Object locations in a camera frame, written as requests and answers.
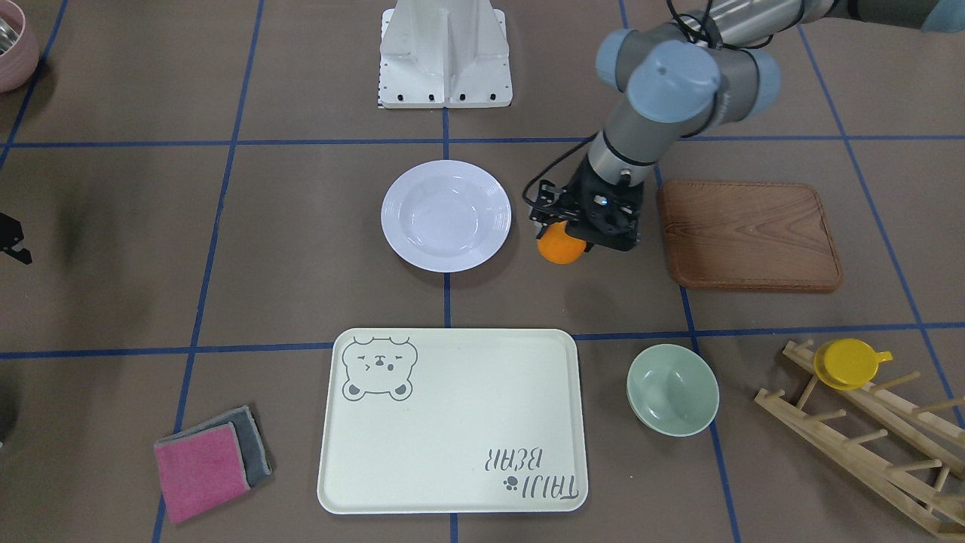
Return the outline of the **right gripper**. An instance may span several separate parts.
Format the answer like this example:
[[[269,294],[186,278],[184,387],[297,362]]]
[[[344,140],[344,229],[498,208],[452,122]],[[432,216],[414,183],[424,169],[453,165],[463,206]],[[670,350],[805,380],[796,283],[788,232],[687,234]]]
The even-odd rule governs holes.
[[[644,183],[630,185],[623,176],[608,183],[583,158],[568,185],[564,207],[572,216],[566,234],[610,250],[630,251],[640,240]]]

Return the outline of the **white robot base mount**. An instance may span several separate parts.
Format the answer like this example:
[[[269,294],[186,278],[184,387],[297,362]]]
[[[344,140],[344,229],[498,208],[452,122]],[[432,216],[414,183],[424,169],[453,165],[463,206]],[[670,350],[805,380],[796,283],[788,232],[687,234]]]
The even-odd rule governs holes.
[[[382,108],[513,102],[507,18],[489,1],[399,1],[383,11],[380,38]]]

